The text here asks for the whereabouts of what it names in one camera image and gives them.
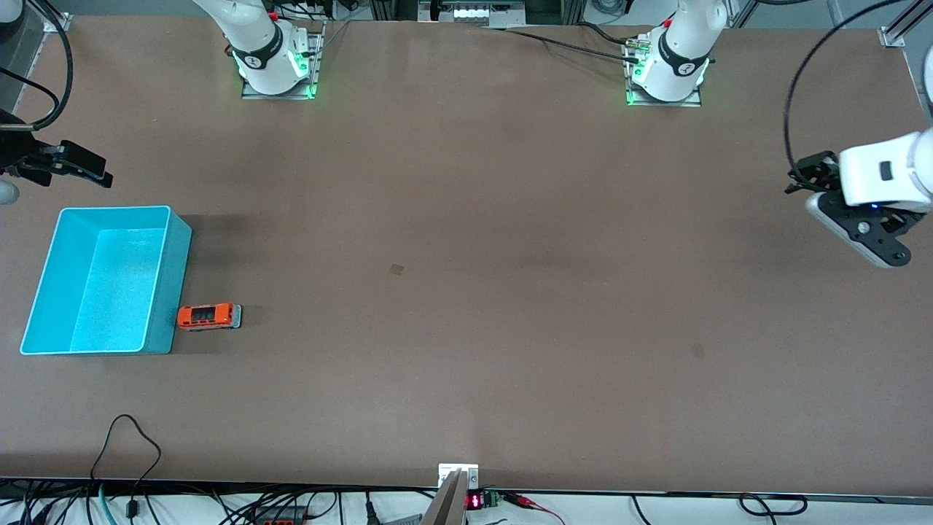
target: white floor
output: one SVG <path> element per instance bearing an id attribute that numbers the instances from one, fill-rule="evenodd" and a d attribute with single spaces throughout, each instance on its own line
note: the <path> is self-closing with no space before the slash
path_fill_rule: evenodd
<path id="1" fill-rule="evenodd" d="M 532 494 L 532 499 L 559 514 L 566 525 L 644 525 L 634 511 L 632 499 L 627 496 L 597 495 L 553 495 Z M 371 495 L 376 513 L 382 523 L 395 519 L 423 514 L 430 501 L 422 494 L 413 492 L 374 492 Z M 231 507 L 251 502 L 249 496 L 225 496 Z M 344 493 L 342 525 L 365 525 L 365 496 L 362 492 Z M 108 502 L 117 525 L 128 525 L 124 517 L 127 498 L 115 498 Z M 145 500 L 137 496 L 140 515 L 136 525 L 155 525 Z M 756 518 L 742 511 L 734 499 L 681 498 L 639 496 L 639 503 L 651 525 L 767 525 L 766 518 Z M 304 505 L 307 497 L 299 500 Z M 309 508 L 311 514 L 320 514 L 334 502 L 330 493 L 315 497 Z M 153 507 L 161 525 L 215 525 L 225 517 L 223 509 L 209 497 L 201 496 L 153 496 Z M 106 525 L 101 507 L 94 498 L 91 513 L 95 525 Z M 786 510 L 791 505 L 774 504 L 773 510 Z M 49 523 L 59 514 L 59 507 L 52 510 Z M 0 523 L 18 522 L 21 504 L 0 507 Z M 561 525 L 557 519 L 542 512 L 524 510 L 510 504 L 467 513 L 472 525 L 486 525 L 505 519 L 502 525 Z M 75 504 L 63 525 L 86 525 L 84 502 Z M 870 503 L 810 503 L 802 515 L 777 518 L 778 525 L 911 525 L 933 523 L 933 506 L 914 504 L 870 504 Z M 341 525 L 338 508 L 321 518 L 313 520 L 316 525 Z"/>

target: metal bracket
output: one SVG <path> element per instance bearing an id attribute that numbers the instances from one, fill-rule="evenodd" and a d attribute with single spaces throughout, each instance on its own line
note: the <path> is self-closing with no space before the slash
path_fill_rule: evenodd
<path id="1" fill-rule="evenodd" d="M 469 481 L 471 490 L 480 487 L 480 466 L 473 463 L 440 463 L 438 464 L 438 487 L 444 484 L 444 480 L 451 472 L 466 471 L 466 479 Z"/>
<path id="2" fill-rule="evenodd" d="M 726 12 L 729 14 L 728 27 L 731 29 L 745 27 L 758 6 L 759 3 L 755 0 L 747 0 L 744 3 L 742 0 L 728 0 L 726 2 Z"/>
<path id="3" fill-rule="evenodd" d="M 469 471 L 474 470 L 470 467 L 476 465 L 442 463 L 438 471 L 451 465 L 456 465 L 456 468 L 452 468 L 445 475 L 444 482 L 440 484 L 431 505 L 425 510 L 425 517 L 420 525 L 464 525 L 467 522 L 467 485 L 471 483 L 470 479 L 473 479 Z"/>
<path id="4" fill-rule="evenodd" d="M 62 25 L 62 29 L 68 31 L 71 28 L 71 20 L 74 18 L 73 15 L 69 13 L 62 13 L 62 16 L 59 18 L 59 23 Z M 42 32 L 43 33 L 58 33 L 58 30 L 55 29 L 55 24 L 46 20 L 42 17 Z"/>
<path id="5" fill-rule="evenodd" d="M 891 33 L 888 32 L 888 27 L 886 25 L 883 25 L 880 29 L 878 29 L 878 39 L 881 40 L 881 45 L 885 46 L 886 48 L 904 47 L 904 37 L 892 37 Z"/>
<path id="6" fill-rule="evenodd" d="M 912 0 L 894 20 L 878 30 L 881 43 L 886 48 L 903 48 L 904 36 L 933 12 L 933 0 Z"/>

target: teal cable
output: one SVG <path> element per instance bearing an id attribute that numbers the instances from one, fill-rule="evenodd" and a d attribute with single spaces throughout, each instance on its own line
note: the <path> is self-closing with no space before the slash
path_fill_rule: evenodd
<path id="1" fill-rule="evenodd" d="M 104 517 L 107 518 L 107 523 L 110 525 L 117 525 L 117 521 L 114 519 L 114 515 L 110 513 L 110 507 L 107 506 L 107 499 L 104 497 L 104 484 L 102 483 L 100 488 L 97 489 L 97 499 L 101 501 L 101 507 L 104 509 Z"/>

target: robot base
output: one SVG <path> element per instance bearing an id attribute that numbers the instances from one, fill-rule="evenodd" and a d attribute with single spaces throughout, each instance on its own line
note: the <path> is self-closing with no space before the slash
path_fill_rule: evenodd
<path id="1" fill-rule="evenodd" d="M 320 33 L 308 33 L 306 29 L 299 28 L 299 34 L 303 33 L 298 39 L 297 53 L 310 52 L 312 55 L 308 58 L 294 54 L 293 65 L 296 71 L 308 72 L 307 77 L 298 81 L 295 86 L 279 94 L 260 93 L 252 88 L 245 80 L 240 97 L 244 100 L 313 100 L 317 96 L 317 80 L 321 73 L 321 50 L 324 47 L 324 35 Z"/>
<path id="2" fill-rule="evenodd" d="M 622 46 L 622 55 L 623 56 L 636 56 L 637 53 L 633 52 L 626 46 Z M 632 77 L 635 75 L 635 69 L 639 67 L 639 64 L 629 64 L 625 63 L 625 101 L 629 106 L 671 106 L 671 107 L 700 107 L 702 105 L 702 100 L 700 98 L 700 86 L 693 88 L 693 92 L 684 100 L 678 100 L 675 102 L 664 102 L 658 100 L 653 96 L 649 95 L 645 91 L 645 88 L 642 88 L 638 84 L 632 82 Z"/>

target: red wire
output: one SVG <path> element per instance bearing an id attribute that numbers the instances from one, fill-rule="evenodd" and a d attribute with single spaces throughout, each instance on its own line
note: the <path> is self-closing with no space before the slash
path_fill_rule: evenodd
<path id="1" fill-rule="evenodd" d="M 539 510 L 539 511 L 541 511 L 541 512 L 547 512 L 548 514 L 550 514 L 550 515 L 554 516 L 555 518 L 557 518 L 557 520 L 561 522 L 561 525 L 567 525 L 566 523 L 564 523 L 564 519 L 561 518 L 560 516 L 558 516 L 556 512 L 554 512 L 554 511 L 552 511 L 552 510 L 548 510 L 548 509 L 544 508 L 543 506 L 541 506 L 541 505 L 539 505 L 539 504 L 535 504 L 535 505 L 537 506 L 537 508 L 536 508 L 535 510 Z"/>

